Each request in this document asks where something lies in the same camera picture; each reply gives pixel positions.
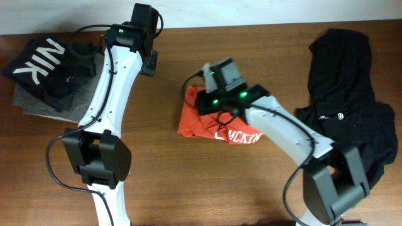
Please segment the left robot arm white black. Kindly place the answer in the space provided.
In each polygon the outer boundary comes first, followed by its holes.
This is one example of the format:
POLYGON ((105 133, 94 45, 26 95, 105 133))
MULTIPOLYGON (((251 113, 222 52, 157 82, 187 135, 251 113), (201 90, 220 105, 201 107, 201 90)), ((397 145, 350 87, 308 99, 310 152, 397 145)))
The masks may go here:
POLYGON ((140 3, 129 21, 110 26, 102 37, 104 63, 89 108, 78 129, 67 129, 63 138, 74 173, 94 198, 99 225, 131 224, 124 181, 132 156, 121 140, 122 118, 136 77, 155 75, 158 53, 153 41, 162 29, 161 14, 140 3))

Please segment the red printed t-shirt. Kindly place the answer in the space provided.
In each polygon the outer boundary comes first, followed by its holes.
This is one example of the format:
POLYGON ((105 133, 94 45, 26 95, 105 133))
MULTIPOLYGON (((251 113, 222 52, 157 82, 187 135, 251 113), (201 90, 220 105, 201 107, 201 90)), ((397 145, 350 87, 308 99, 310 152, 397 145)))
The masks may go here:
POLYGON ((264 135, 263 132, 247 125, 241 118, 235 118, 228 125, 232 116, 229 113, 212 113, 201 116, 197 109, 184 103, 178 133, 184 137, 204 137, 225 141, 228 144, 252 144, 264 135))

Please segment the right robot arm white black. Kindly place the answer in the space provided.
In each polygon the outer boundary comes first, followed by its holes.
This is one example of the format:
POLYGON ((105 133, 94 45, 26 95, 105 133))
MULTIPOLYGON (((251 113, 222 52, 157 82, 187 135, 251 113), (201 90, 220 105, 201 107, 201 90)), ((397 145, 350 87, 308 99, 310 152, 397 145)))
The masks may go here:
POLYGON ((297 165, 283 188, 282 200, 296 225, 342 225, 351 208, 370 194, 358 147, 337 143, 309 128, 289 113, 261 85, 249 86, 236 63, 226 58, 206 63, 196 76, 205 90, 197 94, 199 114, 228 112, 262 132, 297 165), (306 211, 297 217, 287 200, 295 177, 303 179, 306 211))

